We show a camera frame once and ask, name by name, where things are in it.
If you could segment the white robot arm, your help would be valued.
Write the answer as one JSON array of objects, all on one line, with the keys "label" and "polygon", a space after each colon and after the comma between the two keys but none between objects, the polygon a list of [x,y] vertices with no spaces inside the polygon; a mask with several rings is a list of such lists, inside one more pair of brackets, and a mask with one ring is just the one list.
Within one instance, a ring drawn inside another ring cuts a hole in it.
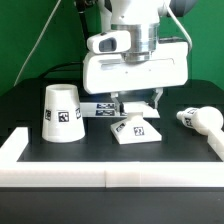
[{"label": "white robot arm", "polygon": [[102,32],[87,40],[83,84],[90,94],[109,93],[116,113],[158,115],[163,89],[188,78],[188,34],[161,38],[160,18],[174,21],[197,0],[99,0]]}]

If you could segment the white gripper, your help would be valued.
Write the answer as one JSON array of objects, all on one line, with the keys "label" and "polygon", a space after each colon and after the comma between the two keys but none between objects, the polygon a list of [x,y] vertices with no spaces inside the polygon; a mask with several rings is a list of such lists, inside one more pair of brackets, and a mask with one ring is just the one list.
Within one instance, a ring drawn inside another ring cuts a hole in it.
[{"label": "white gripper", "polygon": [[160,87],[183,85],[187,81],[187,54],[186,42],[158,44],[151,59],[140,63],[127,63],[121,54],[88,53],[84,59],[83,85],[90,94],[111,93],[117,112],[124,111],[117,92],[156,88],[152,100],[157,109],[163,95]]}]

